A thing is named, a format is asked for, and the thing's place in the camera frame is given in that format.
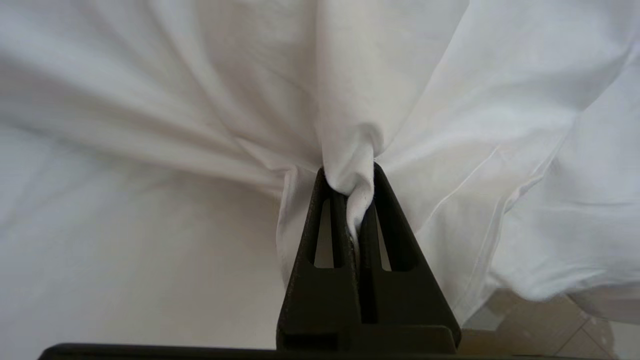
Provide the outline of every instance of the tile grout line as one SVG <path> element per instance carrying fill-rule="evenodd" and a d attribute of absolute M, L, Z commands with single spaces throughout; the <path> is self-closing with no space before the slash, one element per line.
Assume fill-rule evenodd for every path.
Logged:
<path fill-rule="evenodd" d="M 582 326 L 580 327 L 580 330 L 582 330 L 582 328 L 586 325 L 587 323 L 582 324 Z M 589 336 L 589 339 L 591 339 L 591 341 L 593 341 L 596 345 L 598 345 L 598 348 L 600 348 L 600 350 L 604 351 L 605 354 L 607 354 L 611 359 L 617 359 L 618 356 L 615 353 L 611 353 L 609 352 L 607 349 L 603 348 L 600 346 L 600 343 L 598 342 L 598 340 L 594 339 L 593 336 L 591 336 L 591 334 L 585 330 L 584 331 L 585 334 L 587 334 L 587 336 Z"/>
<path fill-rule="evenodd" d="M 586 324 L 589 320 L 591 319 L 591 316 L 589 316 L 588 318 L 585 319 L 585 321 L 580 324 L 580 326 L 578 327 L 578 329 L 576 331 L 573 332 L 573 334 L 571 334 L 569 336 L 569 338 L 554 352 L 554 356 L 557 355 L 557 353 L 559 353 L 568 343 L 569 341 L 571 341 L 571 339 L 573 339 L 573 337 L 580 331 L 582 330 L 582 327 L 584 326 L 584 324 Z"/>

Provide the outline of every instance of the black clamp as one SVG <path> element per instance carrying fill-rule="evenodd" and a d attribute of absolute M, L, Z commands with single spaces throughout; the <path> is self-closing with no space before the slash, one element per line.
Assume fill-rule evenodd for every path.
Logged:
<path fill-rule="evenodd" d="M 346 225 L 346 198 L 321 169 L 282 304 L 279 350 L 455 354 L 460 327 L 391 186 L 374 169 L 374 200 L 358 237 L 360 268 Z M 333 268 L 316 268 L 322 206 L 331 203 Z M 376 212 L 391 271 L 383 269 Z"/>

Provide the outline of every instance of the beige floor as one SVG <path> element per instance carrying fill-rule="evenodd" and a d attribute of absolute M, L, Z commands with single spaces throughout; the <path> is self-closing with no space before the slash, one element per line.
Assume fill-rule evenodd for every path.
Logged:
<path fill-rule="evenodd" d="M 539 303 L 500 291 L 463 327 L 463 355 L 640 359 L 640 326 L 594 318 L 566 297 Z"/>

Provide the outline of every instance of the white cloth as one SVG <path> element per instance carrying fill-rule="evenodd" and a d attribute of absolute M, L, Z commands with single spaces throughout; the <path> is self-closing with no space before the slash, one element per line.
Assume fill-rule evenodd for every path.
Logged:
<path fill-rule="evenodd" d="M 580 244 L 590 256 L 555 266 L 542 255 L 567 236 L 580 240 L 574 229 L 585 219 L 549 219 L 555 233 L 544 238 L 535 229 L 544 213 L 526 225 L 504 214 L 542 179 L 576 119 L 593 114 L 588 136 L 614 133 L 609 107 L 629 109 L 620 119 L 628 157 L 559 161 L 593 167 L 576 172 L 587 176 L 615 169 L 614 180 L 602 180 L 629 176 L 619 195 L 637 194 L 631 110 L 640 76 L 630 69 L 638 11 L 633 1 L 3 0 L 0 117 L 282 194 L 276 244 L 285 278 L 317 169 L 324 165 L 331 186 L 350 195 L 355 236 L 376 159 L 462 322 L 491 288 L 490 270 L 498 285 L 536 298 L 579 287 L 545 279 L 584 269 L 581 259 L 607 275 L 567 279 L 637 280 L 640 231 L 631 221 L 622 221 L 625 236 L 606 261 L 598 257 L 606 241 L 594 235 L 562 249 Z M 607 95 L 621 73 L 620 91 L 636 97 Z M 578 138 L 578 151 L 600 152 Z M 581 206 L 594 189 L 574 190 Z M 633 196 L 617 217 L 634 215 Z M 616 254 L 627 260 L 613 263 Z M 545 273 L 521 271 L 521 263 L 543 264 Z M 526 281 L 534 288 L 517 285 Z"/>
<path fill-rule="evenodd" d="M 0 124 L 0 358 L 63 342 L 275 348 L 278 203 Z"/>

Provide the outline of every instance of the floor tile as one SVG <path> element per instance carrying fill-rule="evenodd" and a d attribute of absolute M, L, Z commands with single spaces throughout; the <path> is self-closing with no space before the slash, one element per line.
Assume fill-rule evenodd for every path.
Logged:
<path fill-rule="evenodd" d="M 578 330 L 573 337 L 556 353 L 559 357 L 577 357 L 579 359 L 610 359 L 611 356 L 587 335 Z"/>
<path fill-rule="evenodd" d="M 640 359 L 640 325 L 593 318 L 582 329 L 615 359 Z"/>
<path fill-rule="evenodd" d="M 473 326 L 475 330 L 495 331 L 469 332 L 470 339 L 464 343 L 465 354 L 551 356 L 589 318 L 566 297 L 548 302 L 530 302 L 512 293 L 498 292 L 485 308 L 465 325 Z"/>

